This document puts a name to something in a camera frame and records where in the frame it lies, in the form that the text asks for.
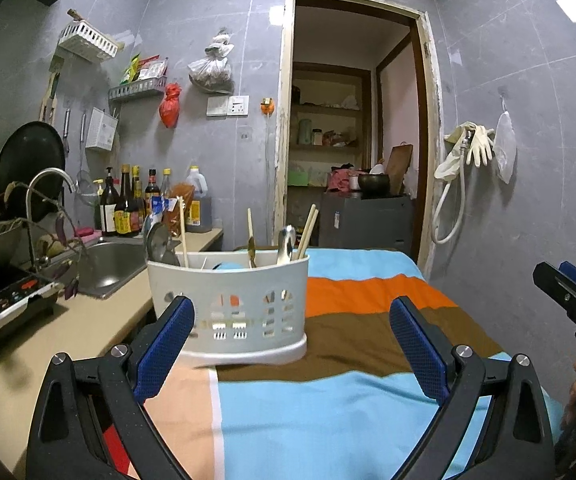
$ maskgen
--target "ceiling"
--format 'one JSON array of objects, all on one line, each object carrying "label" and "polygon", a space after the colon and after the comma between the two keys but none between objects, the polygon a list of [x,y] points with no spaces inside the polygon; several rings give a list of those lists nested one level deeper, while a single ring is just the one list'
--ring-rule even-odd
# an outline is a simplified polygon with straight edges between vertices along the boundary
[{"label": "ceiling", "polygon": [[[297,6],[294,59],[370,70],[409,31],[409,27],[372,16]],[[327,54],[320,58],[322,52]]]}]

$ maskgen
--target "screw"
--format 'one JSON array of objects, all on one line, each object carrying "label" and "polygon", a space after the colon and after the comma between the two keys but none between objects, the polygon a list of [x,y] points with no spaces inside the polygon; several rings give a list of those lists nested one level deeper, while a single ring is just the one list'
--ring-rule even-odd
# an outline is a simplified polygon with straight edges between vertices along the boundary
[{"label": "screw", "polygon": [[528,365],[530,364],[530,359],[528,358],[527,355],[517,354],[517,362],[518,362],[521,366],[528,366]]},{"label": "screw", "polygon": [[112,357],[123,357],[127,353],[128,347],[125,345],[115,345],[112,347],[112,350],[110,350]]},{"label": "screw", "polygon": [[57,354],[54,354],[51,359],[53,365],[60,365],[65,360],[66,360],[65,352],[59,352]]},{"label": "screw", "polygon": [[457,355],[459,357],[468,358],[472,355],[472,348],[467,345],[459,345],[457,346]]}]

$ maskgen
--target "bed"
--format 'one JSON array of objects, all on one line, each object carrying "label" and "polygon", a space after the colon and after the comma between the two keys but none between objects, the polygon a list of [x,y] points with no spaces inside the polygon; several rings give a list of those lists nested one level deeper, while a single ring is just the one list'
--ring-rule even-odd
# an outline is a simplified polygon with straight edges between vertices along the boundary
[{"label": "bed", "polygon": [[[308,254],[303,359],[283,366],[175,364],[158,396],[146,400],[157,430],[194,480],[391,478],[437,410],[391,332],[388,311],[398,296],[408,296],[453,344],[510,359],[404,254]],[[562,408],[545,399],[556,436]],[[482,397],[446,478],[463,470],[487,406]],[[138,478],[109,431],[117,468]]]}]

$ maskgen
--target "wooden shelf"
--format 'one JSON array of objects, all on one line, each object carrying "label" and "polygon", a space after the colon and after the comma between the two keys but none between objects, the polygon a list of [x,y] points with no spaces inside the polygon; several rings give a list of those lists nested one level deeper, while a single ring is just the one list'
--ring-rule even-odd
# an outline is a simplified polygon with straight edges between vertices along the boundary
[{"label": "wooden shelf", "polygon": [[335,108],[333,106],[319,106],[319,105],[298,105],[293,104],[292,108],[297,113],[302,114],[321,114],[321,115],[335,115],[341,117],[361,117],[361,110],[349,110],[348,108]]},{"label": "wooden shelf", "polygon": [[313,186],[312,184],[308,184],[307,186],[295,186],[294,184],[288,184],[288,187],[314,187],[316,189],[325,189],[327,186]]},{"label": "wooden shelf", "polygon": [[291,144],[290,150],[295,152],[326,152],[326,153],[359,153],[359,146],[318,146],[315,144]]}]

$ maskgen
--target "white plastic bag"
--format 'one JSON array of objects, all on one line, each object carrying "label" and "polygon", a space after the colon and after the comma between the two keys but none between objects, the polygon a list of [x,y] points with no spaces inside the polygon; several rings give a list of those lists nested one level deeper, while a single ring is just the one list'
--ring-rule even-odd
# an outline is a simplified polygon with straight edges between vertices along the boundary
[{"label": "white plastic bag", "polygon": [[225,28],[222,28],[206,47],[206,57],[188,65],[189,77],[193,85],[204,92],[231,94],[234,91],[228,54],[235,46],[229,41],[229,34],[226,33]]},{"label": "white plastic bag", "polygon": [[410,198],[414,200],[417,198],[417,184],[419,181],[419,172],[412,167],[412,164],[408,167],[404,175],[404,189],[410,195]]},{"label": "white plastic bag", "polygon": [[517,141],[508,112],[502,113],[499,118],[492,150],[495,152],[495,159],[497,160],[497,176],[509,184],[510,178],[513,176],[514,159],[517,155]]}]

